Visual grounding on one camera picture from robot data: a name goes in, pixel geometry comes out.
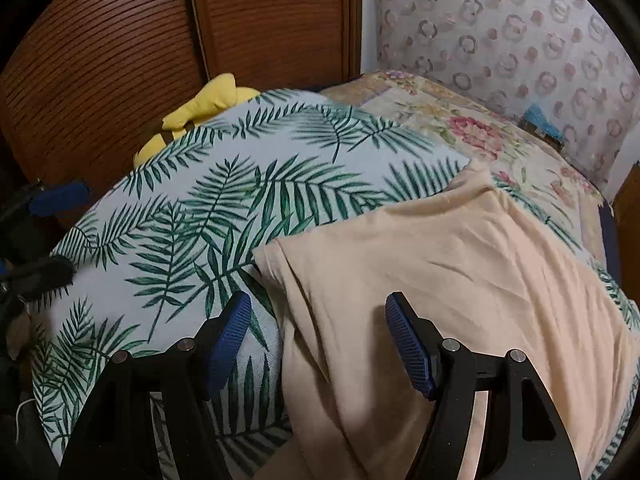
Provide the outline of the peach cloth garment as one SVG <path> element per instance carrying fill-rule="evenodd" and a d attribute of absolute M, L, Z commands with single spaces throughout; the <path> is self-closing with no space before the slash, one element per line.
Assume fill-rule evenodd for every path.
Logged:
<path fill-rule="evenodd" d="M 523 350 L 583 477 L 615 453 L 637 383 L 639 335 L 600 276 L 471 162 L 446 191 L 259 247 L 283 339 L 293 437 L 262 479 L 401 479 L 431 404 L 384 315 L 402 292 L 470 350 Z"/>

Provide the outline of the palm leaf print blanket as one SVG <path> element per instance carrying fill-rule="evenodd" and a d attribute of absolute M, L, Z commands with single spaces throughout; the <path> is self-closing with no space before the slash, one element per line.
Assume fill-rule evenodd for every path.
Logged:
<path fill-rule="evenodd" d="M 360 107 L 268 91 L 132 170 L 56 245 L 75 276 L 40 304 L 32 365 L 40 424 L 61 477 L 261 479 L 293 428 L 283 339 L 256 250 L 425 200 L 471 162 L 600 276 L 639 335 L 638 307 L 612 276 L 484 162 Z M 228 382 L 203 400 L 195 336 L 237 290 L 250 296 L 250 326 Z M 523 350 L 494 356 L 444 335 L 439 350 L 437 396 L 424 398 L 432 412 L 401 479 L 612 479 L 636 452 L 639 360 L 615 453 L 583 477 Z"/>

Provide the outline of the brown louvered wardrobe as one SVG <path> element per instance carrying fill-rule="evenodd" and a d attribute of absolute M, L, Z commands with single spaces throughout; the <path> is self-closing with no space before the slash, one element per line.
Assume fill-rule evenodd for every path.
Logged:
<path fill-rule="evenodd" d="M 206 81 L 315 89 L 360 70 L 362 0 L 1 0 L 1 131 L 22 174 L 106 192 Z"/>

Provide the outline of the yellow Pikachu plush toy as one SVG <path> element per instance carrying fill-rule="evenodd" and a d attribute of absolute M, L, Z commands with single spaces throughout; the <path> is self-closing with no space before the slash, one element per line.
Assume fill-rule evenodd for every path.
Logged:
<path fill-rule="evenodd" d="M 193 128 L 259 95 L 254 88 L 239 87 L 232 73 L 214 77 L 192 99 L 162 119 L 160 131 L 134 154 L 132 166 L 142 166 Z"/>

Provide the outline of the wooden sideboard cabinet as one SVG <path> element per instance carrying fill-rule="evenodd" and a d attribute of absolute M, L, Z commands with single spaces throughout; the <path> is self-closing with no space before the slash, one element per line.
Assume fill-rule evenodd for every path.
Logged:
<path fill-rule="evenodd" d="M 636 162 L 614 200 L 622 289 L 639 302 L 640 295 L 640 167 Z"/>

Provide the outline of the dark blue mattress edge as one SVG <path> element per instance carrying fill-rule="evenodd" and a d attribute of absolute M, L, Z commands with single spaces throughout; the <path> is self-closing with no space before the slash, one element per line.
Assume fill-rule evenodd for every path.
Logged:
<path fill-rule="evenodd" d="M 614 278 L 617 284 L 622 284 L 622 268 L 620 267 L 620 252 L 618 251 L 618 241 L 613 209 L 604 200 L 599 207 L 600 226 L 602 232 L 602 242 L 604 247 L 605 266 L 608 274 Z"/>

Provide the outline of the floral bed sheet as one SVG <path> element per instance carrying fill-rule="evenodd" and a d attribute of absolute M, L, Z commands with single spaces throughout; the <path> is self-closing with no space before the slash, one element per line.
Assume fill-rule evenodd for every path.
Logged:
<path fill-rule="evenodd" d="M 327 88 L 327 98 L 399 122 L 487 164 L 608 265 L 596 188 L 552 148 L 498 114 L 424 77 L 382 70 Z"/>

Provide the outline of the blue box on headboard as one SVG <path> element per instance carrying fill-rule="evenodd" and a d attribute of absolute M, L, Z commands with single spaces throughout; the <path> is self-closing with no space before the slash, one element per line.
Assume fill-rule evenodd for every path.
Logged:
<path fill-rule="evenodd" d="M 518 126 L 524 131 L 538 136 L 544 142 L 549 144 L 555 151 L 562 151 L 564 145 L 563 133 L 548 122 L 542 109 L 536 105 L 531 105 L 518 121 Z"/>

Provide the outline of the patterned headboard cover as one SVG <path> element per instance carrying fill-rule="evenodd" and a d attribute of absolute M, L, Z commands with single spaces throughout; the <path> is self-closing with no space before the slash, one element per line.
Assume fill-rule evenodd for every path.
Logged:
<path fill-rule="evenodd" d="M 599 188 L 639 130 L 639 74 L 588 0 L 378 0 L 382 66 L 518 122 L 529 107 Z"/>

